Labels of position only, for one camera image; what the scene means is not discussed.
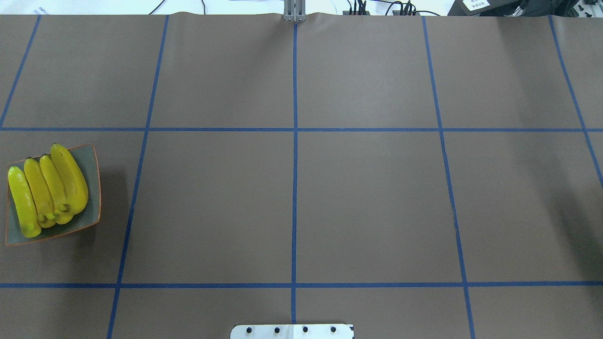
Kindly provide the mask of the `yellow banana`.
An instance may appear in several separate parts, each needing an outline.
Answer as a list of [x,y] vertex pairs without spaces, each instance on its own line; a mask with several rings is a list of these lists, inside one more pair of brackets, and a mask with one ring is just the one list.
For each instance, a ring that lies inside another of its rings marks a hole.
[[18,167],[10,167],[7,179],[23,236],[26,238],[37,237],[41,233],[41,226],[38,222],[38,214],[32,191],[26,180],[24,171]]
[[37,221],[43,229],[49,229],[56,224],[56,217],[54,217],[55,205],[41,166],[36,159],[28,157],[25,160],[24,175],[36,206]]
[[51,160],[66,189],[69,212],[77,215],[86,208],[89,199],[88,183],[83,172],[71,152],[59,143],[51,146]]
[[47,220],[54,221],[58,225],[66,225],[73,219],[73,214],[71,214],[71,206],[67,202],[63,180],[59,176],[49,154],[42,156],[39,164],[53,203],[53,208],[45,211],[43,215]]

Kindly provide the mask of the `grey square plate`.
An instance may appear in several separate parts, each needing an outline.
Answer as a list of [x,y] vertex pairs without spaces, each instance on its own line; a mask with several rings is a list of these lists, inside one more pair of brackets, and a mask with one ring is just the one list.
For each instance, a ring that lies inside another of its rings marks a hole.
[[[68,150],[77,161],[85,180],[88,183],[89,199],[86,208],[79,214],[73,215],[73,219],[66,225],[55,224],[49,229],[41,228],[41,233],[37,237],[26,238],[23,236],[21,228],[19,227],[15,204],[8,186],[6,202],[6,245],[15,246],[51,240],[66,234],[78,232],[79,230],[96,225],[99,222],[101,215],[101,187],[95,147],[93,144],[84,144],[68,148]],[[11,163],[9,168],[18,167],[24,171],[25,160],[26,159]]]

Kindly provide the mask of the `blue tape line lengthwise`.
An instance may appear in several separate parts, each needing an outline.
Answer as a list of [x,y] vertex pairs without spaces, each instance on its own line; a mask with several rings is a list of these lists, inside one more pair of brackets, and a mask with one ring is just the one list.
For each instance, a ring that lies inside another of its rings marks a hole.
[[291,242],[291,321],[297,323],[297,217],[298,217],[298,182],[299,182],[299,99],[298,99],[298,40],[299,26],[293,26],[293,60],[292,60],[292,93],[293,93],[293,167],[292,167],[292,242]]

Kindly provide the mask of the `blue tape line crosswise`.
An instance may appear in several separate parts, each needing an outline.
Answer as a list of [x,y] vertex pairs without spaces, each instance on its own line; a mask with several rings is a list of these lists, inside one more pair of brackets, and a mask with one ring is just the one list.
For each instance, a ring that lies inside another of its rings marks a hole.
[[547,133],[602,133],[601,128],[201,128],[201,127],[2,127],[1,131],[45,132],[547,132]]

